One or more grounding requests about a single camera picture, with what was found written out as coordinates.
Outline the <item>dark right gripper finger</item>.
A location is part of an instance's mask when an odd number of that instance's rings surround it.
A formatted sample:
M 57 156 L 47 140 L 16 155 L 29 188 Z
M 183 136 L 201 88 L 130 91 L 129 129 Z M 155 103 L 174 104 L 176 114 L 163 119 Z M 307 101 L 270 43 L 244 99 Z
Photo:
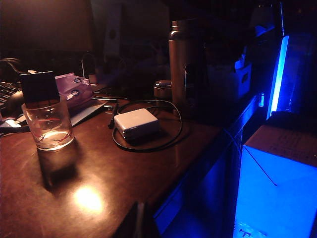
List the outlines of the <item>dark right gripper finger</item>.
M 135 202 L 113 234 L 114 238 L 158 238 L 159 230 L 147 203 Z

